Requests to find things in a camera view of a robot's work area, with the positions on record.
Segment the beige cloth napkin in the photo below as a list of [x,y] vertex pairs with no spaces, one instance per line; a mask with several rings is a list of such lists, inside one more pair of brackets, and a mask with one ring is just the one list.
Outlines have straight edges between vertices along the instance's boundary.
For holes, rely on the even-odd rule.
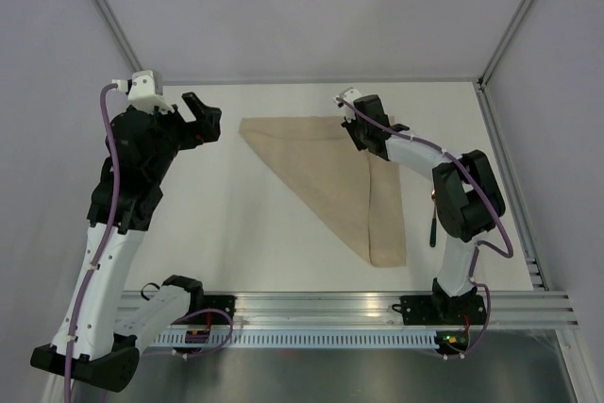
[[376,268],[406,266],[399,168],[358,150],[339,118],[244,118],[239,132],[352,252]]

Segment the gold fork dark green handle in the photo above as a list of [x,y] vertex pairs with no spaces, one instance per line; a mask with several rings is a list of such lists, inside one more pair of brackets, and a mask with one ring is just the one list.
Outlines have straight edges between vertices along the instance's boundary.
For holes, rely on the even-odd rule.
[[431,191],[430,199],[432,201],[432,217],[430,221],[430,231],[428,244],[431,248],[434,248],[437,244],[437,223],[438,223],[438,215],[437,215],[437,207],[436,207],[436,193],[435,190]]

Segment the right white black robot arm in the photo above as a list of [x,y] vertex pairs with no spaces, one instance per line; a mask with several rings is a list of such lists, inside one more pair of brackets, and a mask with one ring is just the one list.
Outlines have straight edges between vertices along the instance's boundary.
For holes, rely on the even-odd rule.
[[334,99],[344,112],[343,128],[360,151],[413,170],[432,184],[436,220],[445,232],[441,269],[429,296],[404,296],[394,305],[407,326],[486,325],[486,289],[475,280],[479,250],[505,259],[514,255],[503,226],[503,195],[486,154],[454,153],[394,124],[376,94],[348,89]]

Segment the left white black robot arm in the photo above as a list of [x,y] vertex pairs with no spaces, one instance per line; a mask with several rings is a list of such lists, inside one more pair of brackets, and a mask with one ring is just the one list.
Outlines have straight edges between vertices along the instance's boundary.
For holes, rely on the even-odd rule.
[[128,106],[103,117],[109,155],[92,191],[84,259],[75,291],[53,340],[34,348],[32,367],[63,379],[71,401],[80,381],[121,392],[132,380],[143,352],[173,323],[194,324],[206,312],[200,281],[167,277],[156,294],[115,323],[133,260],[163,197],[161,183],[178,153],[215,143],[222,112],[193,92],[181,96],[193,114],[186,120],[172,106],[145,112]]

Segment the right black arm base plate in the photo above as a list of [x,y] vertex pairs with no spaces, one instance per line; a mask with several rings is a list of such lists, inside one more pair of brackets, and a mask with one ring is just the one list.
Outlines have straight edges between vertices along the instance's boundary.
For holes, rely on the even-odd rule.
[[405,326],[471,326],[483,325],[487,310],[485,301],[480,295],[471,295],[463,302],[445,304],[438,308],[431,295],[401,296],[398,304],[392,305],[398,311]]

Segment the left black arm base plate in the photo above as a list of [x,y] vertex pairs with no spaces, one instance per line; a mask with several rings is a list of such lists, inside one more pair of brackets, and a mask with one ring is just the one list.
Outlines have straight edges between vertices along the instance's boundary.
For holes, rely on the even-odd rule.
[[233,317],[236,312],[236,297],[232,294],[206,295],[203,304],[194,312],[201,310],[205,312],[190,318],[189,324],[203,327],[227,326],[228,320],[224,313],[230,318]]

